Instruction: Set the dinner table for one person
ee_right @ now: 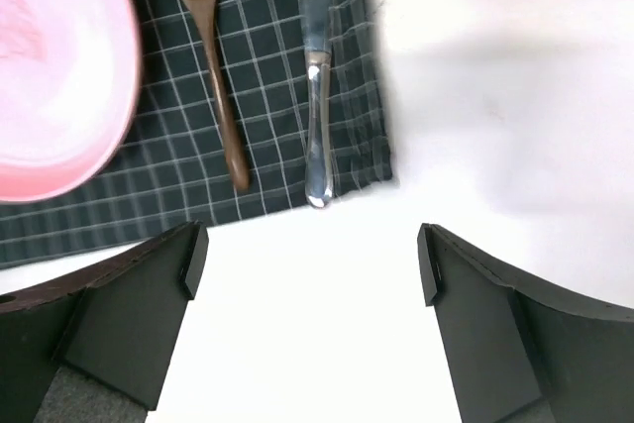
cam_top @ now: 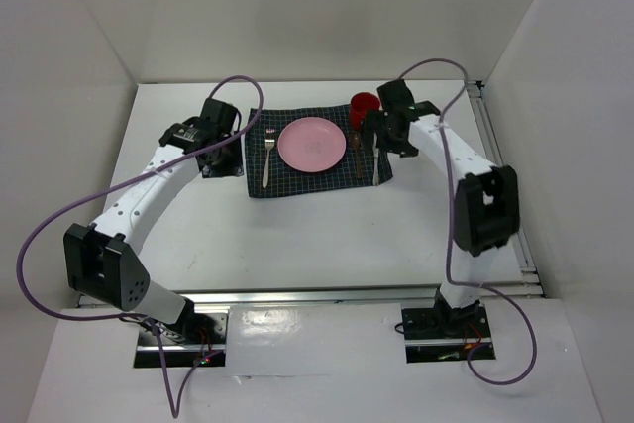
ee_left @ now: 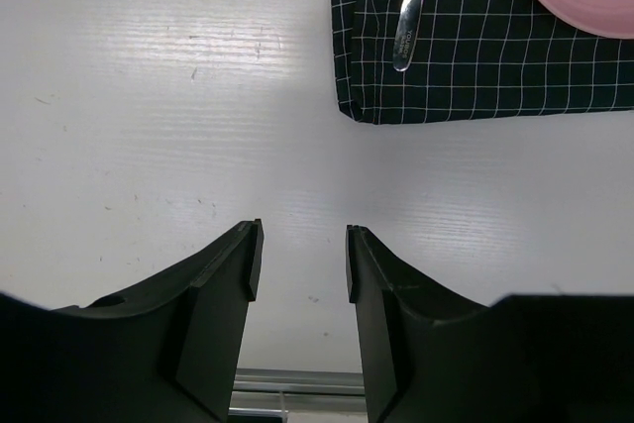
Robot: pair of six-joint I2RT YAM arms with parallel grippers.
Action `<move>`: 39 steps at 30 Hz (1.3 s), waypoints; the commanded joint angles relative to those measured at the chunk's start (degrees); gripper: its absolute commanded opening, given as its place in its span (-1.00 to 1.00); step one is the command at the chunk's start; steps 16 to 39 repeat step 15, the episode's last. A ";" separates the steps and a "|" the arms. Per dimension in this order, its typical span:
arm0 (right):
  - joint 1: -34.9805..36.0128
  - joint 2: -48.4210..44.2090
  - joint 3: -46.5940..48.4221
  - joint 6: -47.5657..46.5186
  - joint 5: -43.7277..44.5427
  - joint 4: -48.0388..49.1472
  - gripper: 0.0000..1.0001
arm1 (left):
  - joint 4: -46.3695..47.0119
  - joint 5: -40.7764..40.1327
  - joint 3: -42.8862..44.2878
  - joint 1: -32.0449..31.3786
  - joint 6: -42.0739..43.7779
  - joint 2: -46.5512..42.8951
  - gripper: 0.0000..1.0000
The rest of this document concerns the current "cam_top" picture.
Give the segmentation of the steel fork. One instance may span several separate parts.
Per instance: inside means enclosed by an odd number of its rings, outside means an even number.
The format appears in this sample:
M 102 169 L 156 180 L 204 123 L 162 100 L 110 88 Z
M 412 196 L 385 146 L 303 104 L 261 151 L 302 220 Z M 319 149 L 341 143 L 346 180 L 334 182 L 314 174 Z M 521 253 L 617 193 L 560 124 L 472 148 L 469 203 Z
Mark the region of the steel fork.
M 262 188 L 266 189 L 269 181 L 269 165 L 270 155 L 276 144 L 276 130 L 273 128 L 267 128 L 265 130 L 264 147 L 265 147 L 265 160 L 264 170 L 262 176 Z

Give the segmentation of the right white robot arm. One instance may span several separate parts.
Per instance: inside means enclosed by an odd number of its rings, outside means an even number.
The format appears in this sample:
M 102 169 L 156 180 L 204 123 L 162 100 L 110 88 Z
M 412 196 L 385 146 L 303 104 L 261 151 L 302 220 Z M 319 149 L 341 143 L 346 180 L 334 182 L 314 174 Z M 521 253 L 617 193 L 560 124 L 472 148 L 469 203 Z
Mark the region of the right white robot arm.
M 449 250 L 451 262 L 437 289 L 431 325 L 444 336 L 456 335 L 473 321 L 479 288 L 519 231 L 518 178 L 477 153 L 429 101 L 417 102 L 402 79 L 377 89 L 379 110 L 362 120 L 364 146 L 402 158 L 424 155 L 451 184 Z

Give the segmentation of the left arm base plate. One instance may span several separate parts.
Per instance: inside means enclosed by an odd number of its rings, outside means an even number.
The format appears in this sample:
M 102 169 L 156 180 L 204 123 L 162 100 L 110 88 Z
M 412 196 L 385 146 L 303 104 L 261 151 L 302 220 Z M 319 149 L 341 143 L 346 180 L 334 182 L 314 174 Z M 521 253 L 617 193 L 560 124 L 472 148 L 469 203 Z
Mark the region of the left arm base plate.
M 158 330 L 168 368 L 190 368 L 198 362 L 203 368 L 222 368 L 226 364 L 226 339 L 229 324 L 227 309 L 207 312 L 207 320 L 193 330 L 191 337 L 179 337 L 163 324 Z M 135 369 L 160 368 L 159 345 L 147 322 L 139 329 L 133 367 Z

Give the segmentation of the steel knife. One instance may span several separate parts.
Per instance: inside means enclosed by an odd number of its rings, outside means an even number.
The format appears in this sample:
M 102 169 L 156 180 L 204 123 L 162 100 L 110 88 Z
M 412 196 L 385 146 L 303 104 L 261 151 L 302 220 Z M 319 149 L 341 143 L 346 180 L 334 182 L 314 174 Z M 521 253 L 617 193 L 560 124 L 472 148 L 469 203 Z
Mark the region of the steel knife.
M 372 174 L 372 185 L 379 186 L 380 185 L 380 176 L 379 176 L 379 155 L 380 150 L 378 147 L 378 134 L 374 133 L 373 135 L 373 174 Z

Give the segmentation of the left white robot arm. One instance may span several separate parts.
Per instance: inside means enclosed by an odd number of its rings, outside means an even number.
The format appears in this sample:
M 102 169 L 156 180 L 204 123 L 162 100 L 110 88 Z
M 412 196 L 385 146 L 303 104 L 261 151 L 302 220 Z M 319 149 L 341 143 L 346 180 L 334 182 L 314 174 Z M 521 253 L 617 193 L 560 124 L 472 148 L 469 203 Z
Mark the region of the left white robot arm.
M 200 115 L 170 126 L 160 137 L 145 179 L 131 186 L 88 226 L 71 225 L 63 247 L 70 287 L 121 311 L 143 314 L 175 343 L 198 342 L 212 319 L 193 302 L 151 280 L 139 254 L 152 227 L 176 195 L 203 172 L 228 176 L 241 165 L 241 113 L 208 99 Z

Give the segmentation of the wooden spoon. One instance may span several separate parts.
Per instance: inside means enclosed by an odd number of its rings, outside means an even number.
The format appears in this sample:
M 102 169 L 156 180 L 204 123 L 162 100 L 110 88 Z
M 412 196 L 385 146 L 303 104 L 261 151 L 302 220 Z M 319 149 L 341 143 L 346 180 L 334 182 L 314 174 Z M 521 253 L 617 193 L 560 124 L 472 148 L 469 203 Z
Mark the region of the wooden spoon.
M 363 179 L 363 168 L 362 168 L 361 156 L 360 156 L 360 151 L 361 151 L 361 146 L 362 146 L 362 139 L 361 139 L 361 135 L 360 135 L 360 133 L 358 131 L 353 130 L 351 132 L 351 134 L 350 134 L 350 142 L 351 142 L 351 146 L 352 146 L 353 151 L 354 151 L 356 177 L 357 177 L 357 180 L 362 180 Z

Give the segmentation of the red mug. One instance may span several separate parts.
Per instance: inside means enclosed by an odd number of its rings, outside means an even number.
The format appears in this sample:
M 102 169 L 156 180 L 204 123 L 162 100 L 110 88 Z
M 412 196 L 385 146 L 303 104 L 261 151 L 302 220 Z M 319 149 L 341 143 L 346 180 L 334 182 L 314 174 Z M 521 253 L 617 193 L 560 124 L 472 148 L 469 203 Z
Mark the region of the red mug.
M 368 111 L 379 110 L 381 107 L 380 100 L 377 96 L 369 92 L 360 92 L 355 94 L 350 100 L 349 120 L 351 127 L 359 131 L 362 128 L 362 122 L 365 120 Z

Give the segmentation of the dark checked cloth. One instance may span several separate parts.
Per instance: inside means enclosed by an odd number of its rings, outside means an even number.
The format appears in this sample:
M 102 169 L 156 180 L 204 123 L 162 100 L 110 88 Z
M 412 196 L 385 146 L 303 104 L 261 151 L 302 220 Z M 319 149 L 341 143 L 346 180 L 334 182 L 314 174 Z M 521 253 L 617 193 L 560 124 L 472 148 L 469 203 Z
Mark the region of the dark checked cloth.
M 354 149 L 347 105 L 264 110 L 245 138 L 248 193 L 281 198 L 373 185 L 392 179 L 385 153 Z

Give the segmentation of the pink plate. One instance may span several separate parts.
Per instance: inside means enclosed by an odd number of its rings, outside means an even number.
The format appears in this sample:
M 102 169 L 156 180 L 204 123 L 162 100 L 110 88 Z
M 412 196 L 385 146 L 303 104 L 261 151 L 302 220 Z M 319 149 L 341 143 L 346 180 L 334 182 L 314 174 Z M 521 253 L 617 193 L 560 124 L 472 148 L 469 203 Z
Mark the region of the pink plate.
M 347 139 L 333 122 L 318 117 L 297 119 L 280 133 L 277 150 L 291 168 L 319 173 L 337 165 L 345 155 Z

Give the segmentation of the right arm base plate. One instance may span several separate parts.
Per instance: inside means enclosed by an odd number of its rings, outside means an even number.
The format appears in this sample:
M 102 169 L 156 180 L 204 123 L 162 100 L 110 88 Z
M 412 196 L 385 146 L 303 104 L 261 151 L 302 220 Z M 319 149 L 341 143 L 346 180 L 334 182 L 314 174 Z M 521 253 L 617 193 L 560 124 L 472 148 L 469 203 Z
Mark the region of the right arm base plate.
M 483 306 L 466 321 L 449 325 L 441 324 L 431 308 L 404 308 L 394 331 L 404 338 L 409 364 L 465 361 L 471 350 L 474 361 L 496 359 Z

